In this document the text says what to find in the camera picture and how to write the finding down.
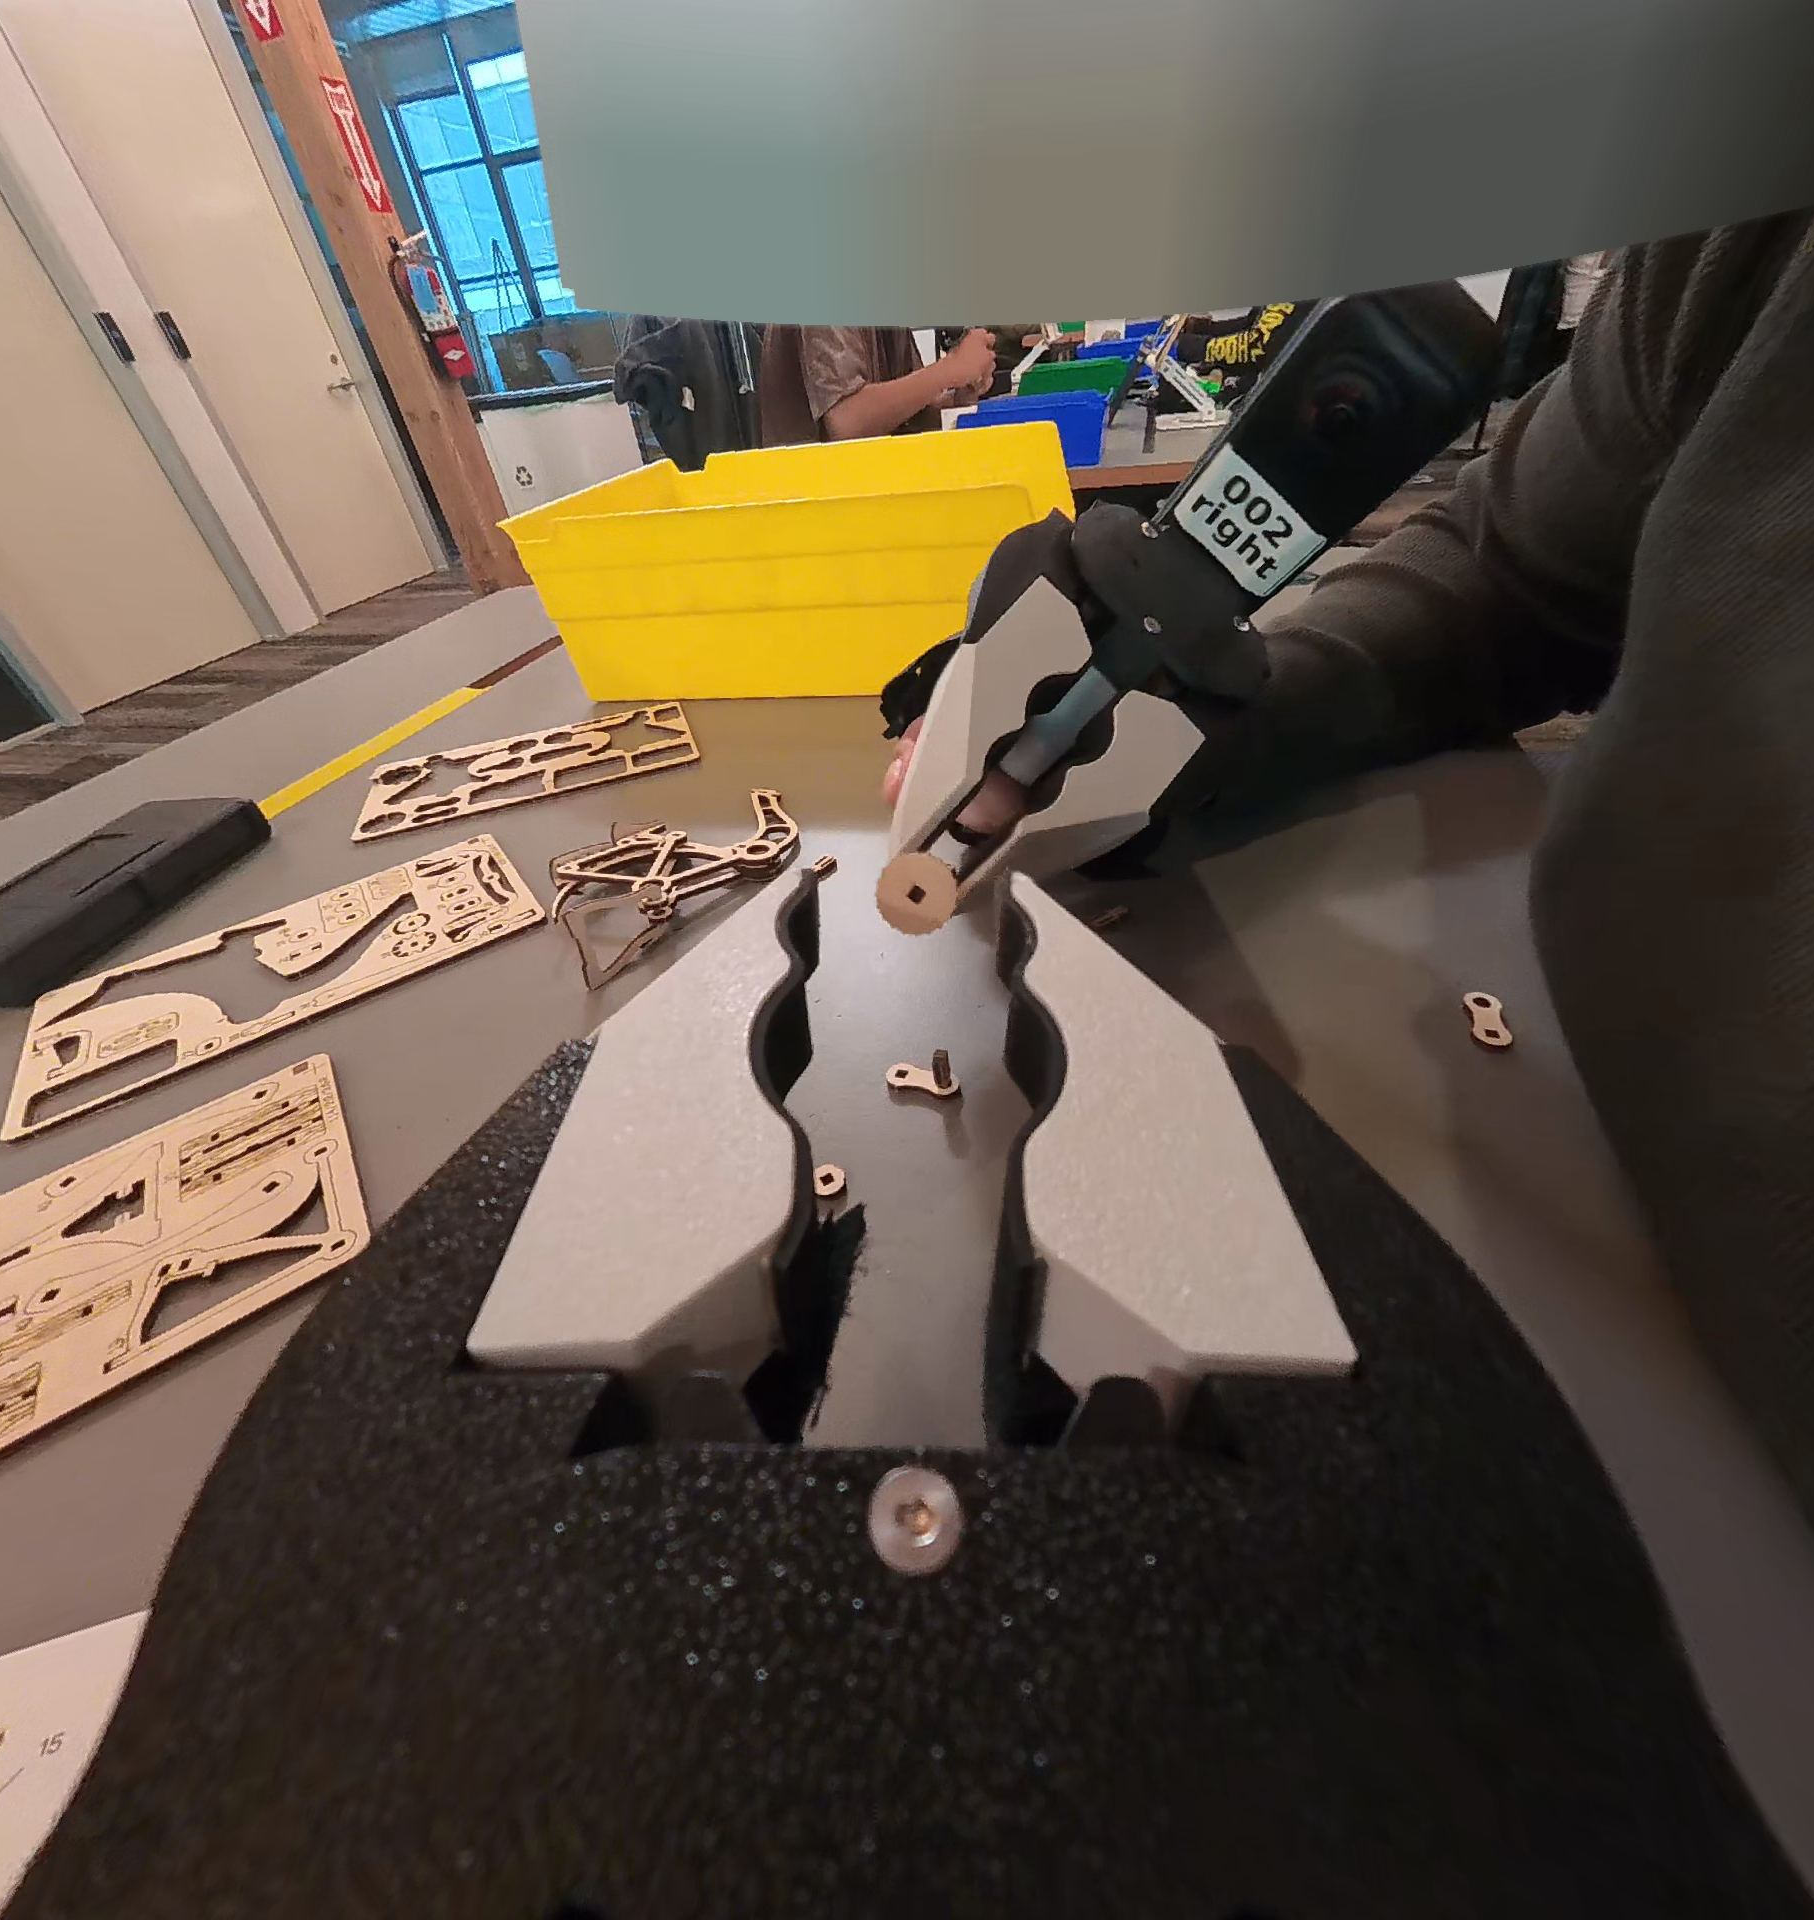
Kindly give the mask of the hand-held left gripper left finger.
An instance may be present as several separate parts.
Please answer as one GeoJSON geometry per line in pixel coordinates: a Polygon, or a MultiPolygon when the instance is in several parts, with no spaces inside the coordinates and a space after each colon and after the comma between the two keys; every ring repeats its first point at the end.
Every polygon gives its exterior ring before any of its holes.
{"type": "Polygon", "coordinates": [[[807,1407],[831,1279],[788,1095],[813,1054],[819,885],[786,869],[599,1024],[469,1360],[650,1388],[714,1375],[756,1407],[807,1407]]]}

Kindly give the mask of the wooden axle assembly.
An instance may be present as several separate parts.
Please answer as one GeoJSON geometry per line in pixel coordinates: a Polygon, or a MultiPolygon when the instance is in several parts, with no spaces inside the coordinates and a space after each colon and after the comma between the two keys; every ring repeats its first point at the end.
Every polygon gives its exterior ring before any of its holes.
{"type": "Polygon", "coordinates": [[[955,918],[966,887],[966,864],[955,867],[932,850],[907,850],[881,867],[874,900],[881,920],[897,931],[928,936],[955,918]]]}

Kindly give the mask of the laser-cut wooden parts sheet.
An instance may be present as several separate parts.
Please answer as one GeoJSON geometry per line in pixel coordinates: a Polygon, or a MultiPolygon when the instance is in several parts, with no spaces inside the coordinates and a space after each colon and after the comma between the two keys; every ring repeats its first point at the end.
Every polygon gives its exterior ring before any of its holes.
{"type": "Polygon", "coordinates": [[[40,996],[0,1141],[24,1142],[545,921],[493,835],[347,880],[40,996]]]}
{"type": "Polygon", "coordinates": [[[351,837],[383,841],[439,830],[514,807],[676,771],[699,758],[699,746],[679,701],[510,733],[461,749],[378,766],[351,837]]]}
{"type": "Polygon", "coordinates": [[[372,1238],[315,1052],[0,1194],[0,1453],[329,1276],[372,1238]]]}

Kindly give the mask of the blue plastic bin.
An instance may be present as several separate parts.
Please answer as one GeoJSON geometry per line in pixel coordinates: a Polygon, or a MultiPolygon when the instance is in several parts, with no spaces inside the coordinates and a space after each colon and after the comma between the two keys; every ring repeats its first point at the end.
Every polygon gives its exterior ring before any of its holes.
{"type": "Polygon", "coordinates": [[[988,397],[959,412],[952,430],[1050,423],[1067,467],[1097,467],[1104,462],[1109,397],[1097,391],[988,397]]]}

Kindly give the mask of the yellow plastic bin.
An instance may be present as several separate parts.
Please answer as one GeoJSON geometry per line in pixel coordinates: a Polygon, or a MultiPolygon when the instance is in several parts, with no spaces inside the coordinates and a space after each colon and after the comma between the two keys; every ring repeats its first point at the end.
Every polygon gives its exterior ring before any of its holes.
{"type": "Polygon", "coordinates": [[[713,454],[502,523],[593,701],[870,697],[1074,511],[1048,420],[713,454]]]}

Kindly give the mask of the white easel stand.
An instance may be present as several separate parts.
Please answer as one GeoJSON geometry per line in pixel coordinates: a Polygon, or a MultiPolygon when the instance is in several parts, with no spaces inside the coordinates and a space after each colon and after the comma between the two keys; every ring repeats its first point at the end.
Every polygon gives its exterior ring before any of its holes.
{"type": "Polygon", "coordinates": [[[1150,337],[1138,354],[1138,374],[1153,388],[1153,394],[1173,394],[1177,409],[1167,430],[1207,430],[1216,432],[1230,420],[1230,402],[1211,394],[1204,377],[1182,366],[1178,357],[1178,338],[1187,324],[1184,314],[1167,316],[1150,337]]]}

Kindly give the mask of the office chair with jacket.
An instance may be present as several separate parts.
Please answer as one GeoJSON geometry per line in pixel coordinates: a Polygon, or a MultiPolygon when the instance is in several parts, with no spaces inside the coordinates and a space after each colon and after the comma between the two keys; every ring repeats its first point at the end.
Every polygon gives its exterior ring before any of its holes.
{"type": "Polygon", "coordinates": [[[762,325],[627,316],[621,340],[613,392],[675,467],[761,447],[762,325]]]}

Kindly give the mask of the white recycling cabinet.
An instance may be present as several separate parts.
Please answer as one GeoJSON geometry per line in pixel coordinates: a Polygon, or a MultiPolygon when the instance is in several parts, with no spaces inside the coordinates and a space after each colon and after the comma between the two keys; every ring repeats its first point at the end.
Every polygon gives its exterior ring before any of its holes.
{"type": "Polygon", "coordinates": [[[610,383],[471,397],[467,409],[507,516],[644,465],[631,409],[610,383]]]}

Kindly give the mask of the yellow tape strip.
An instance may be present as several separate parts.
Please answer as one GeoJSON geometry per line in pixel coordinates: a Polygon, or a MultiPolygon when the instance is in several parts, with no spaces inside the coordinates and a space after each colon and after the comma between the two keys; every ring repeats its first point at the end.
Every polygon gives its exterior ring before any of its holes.
{"type": "Polygon", "coordinates": [[[264,796],[256,807],[266,819],[277,819],[296,805],[317,796],[331,784],[358,773],[373,763],[384,763],[394,754],[398,746],[409,742],[415,733],[422,733],[464,705],[481,699],[484,695],[483,688],[461,685],[436,701],[431,701],[424,708],[415,708],[411,714],[389,725],[384,731],[370,735],[366,742],[320,763],[314,771],[298,774],[290,784],[264,796]]]}

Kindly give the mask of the black case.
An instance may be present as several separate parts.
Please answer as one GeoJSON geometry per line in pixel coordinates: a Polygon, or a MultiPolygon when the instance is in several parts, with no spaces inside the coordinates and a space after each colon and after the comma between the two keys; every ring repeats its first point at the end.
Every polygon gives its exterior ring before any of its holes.
{"type": "Polygon", "coordinates": [[[0,1006],[28,1006],[258,847],[246,797],[151,801],[0,885],[0,1006]]]}

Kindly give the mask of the red fire extinguisher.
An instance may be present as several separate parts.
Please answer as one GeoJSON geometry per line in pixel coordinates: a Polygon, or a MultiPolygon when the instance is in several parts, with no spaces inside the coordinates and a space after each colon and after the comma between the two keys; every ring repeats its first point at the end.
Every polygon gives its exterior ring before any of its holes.
{"type": "Polygon", "coordinates": [[[422,243],[422,231],[387,241],[394,297],[441,375],[467,387],[481,377],[481,368],[469,350],[465,327],[446,298],[439,270],[422,250],[422,243]]]}

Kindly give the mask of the instruction booklet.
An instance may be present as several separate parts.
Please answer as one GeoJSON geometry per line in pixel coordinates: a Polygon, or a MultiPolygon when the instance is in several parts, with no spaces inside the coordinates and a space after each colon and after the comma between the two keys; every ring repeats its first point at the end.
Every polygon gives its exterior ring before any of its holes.
{"type": "Polygon", "coordinates": [[[0,1656],[0,1912],[70,1803],[145,1624],[132,1613],[0,1656]]]}

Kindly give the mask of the red sign with arrow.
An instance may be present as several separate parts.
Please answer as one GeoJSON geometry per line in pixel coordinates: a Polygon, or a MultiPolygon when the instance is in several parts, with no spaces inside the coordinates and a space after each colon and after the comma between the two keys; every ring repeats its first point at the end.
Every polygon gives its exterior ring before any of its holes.
{"type": "Polygon", "coordinates": [[[362,119],[351,86],[340,77],[320,77],[328,119],[337,129],[348,171],[358,183],[363,205],[378,215],[389,218],[394,207],[383,178],[370,132],[362,119]]]}

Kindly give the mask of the white double door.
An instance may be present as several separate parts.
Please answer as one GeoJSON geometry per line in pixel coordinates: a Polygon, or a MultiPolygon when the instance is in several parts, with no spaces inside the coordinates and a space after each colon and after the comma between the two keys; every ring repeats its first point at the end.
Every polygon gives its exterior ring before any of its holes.
{"type": "Polygon", "coordinates": [[[0,653],[58,719],[320,611],[156,314],[0,22],[0,653]]]}

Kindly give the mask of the wooden model frame assembly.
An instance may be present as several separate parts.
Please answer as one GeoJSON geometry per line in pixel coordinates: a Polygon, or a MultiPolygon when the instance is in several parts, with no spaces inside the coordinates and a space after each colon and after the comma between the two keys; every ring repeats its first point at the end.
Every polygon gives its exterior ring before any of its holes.
{"type": "Polygon", "coordinates": [[[627,822],[601,841],[558,852],[549,861],[554,897],[545,918],[567,930],[587,993],[617,980],[672,931],[689,900],[771,881],[793,863],[800,827],[781,794],[756,788],[750,807],[753,832],[740,841],[697,841],[662,820],[627,822]],[[613,959],[599,959],[582,921],[607,911],[633,912],[637,930],[613,959]]]}

